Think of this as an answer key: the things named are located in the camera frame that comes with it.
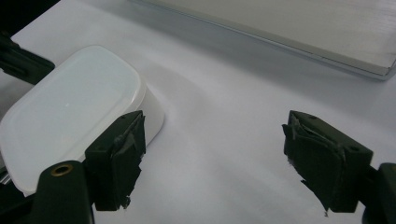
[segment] white plastic container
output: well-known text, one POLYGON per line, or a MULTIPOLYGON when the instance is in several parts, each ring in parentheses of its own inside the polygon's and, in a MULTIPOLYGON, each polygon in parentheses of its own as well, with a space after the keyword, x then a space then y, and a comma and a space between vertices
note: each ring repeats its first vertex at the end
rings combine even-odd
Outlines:
POLYGON ((128 63, 99 46, 82 49, 48 74, 0 123, 0 149, 15 186, 35 193, 39 175, 84 152, 116 118, 143 110, 148 144, 163 111, 128 63))

